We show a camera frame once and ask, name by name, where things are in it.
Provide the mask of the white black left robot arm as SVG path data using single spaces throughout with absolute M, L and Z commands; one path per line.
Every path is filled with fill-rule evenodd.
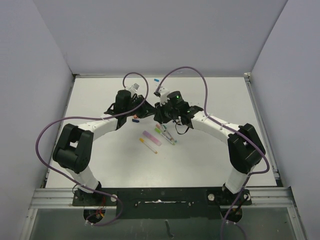
M 84 200 L 95 206 L 100 203 L 101 184 L 94 177 L 89 162 L 93 142 L 103 135 L 120 129 L 127 118 L 136 115 L 143 119 L 154 115 L 155 107 L 134 90 L 123 89 L 117 92 L 115 102 L 103 113 L 99 120 L 80 125 L 66 124 L 53 151 L 53 160 L 71 174 L 79 183 L 79 190 L 85 192 Z

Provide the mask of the teal green cap pen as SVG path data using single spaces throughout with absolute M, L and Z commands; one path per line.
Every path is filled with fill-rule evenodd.
M 166 127 L 164 124 L 162 124 L 161 127 L 162 127 L 162 130 L 163 130 L 163 133 L 164 133 L 167 137 L 169 137 L 172 142 L 176 143 L 177 141 L 176 141 L 176 140 L 173 138 L 173 136 L 170 134 L 170 132 L 168 131 L 167 127 Z

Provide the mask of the pink orange cap pen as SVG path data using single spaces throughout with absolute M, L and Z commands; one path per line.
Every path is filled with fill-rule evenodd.
M 166 135 L 170 141 L 174 141 L 173 137 L 169 134 L 169 132 L 160 124 L 155 125 L 164 135 Z

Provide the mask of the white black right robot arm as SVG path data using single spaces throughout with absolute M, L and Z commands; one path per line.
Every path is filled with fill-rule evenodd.
M 222 197 L 230 205 L 239 201 L 241 188 L 246 185 L 248 176 L 266 153 L 254 126 L 249 123 L 236 125 L 214 118 L 202 107 L 189 105 L 180 91 L 159 90 L 154 95 L 159 98 L 155 104 L 156 122 L 180 122 L 189 129 L 207 133 L 227 145 L 232 170 L 224 184 L 226 189 Z

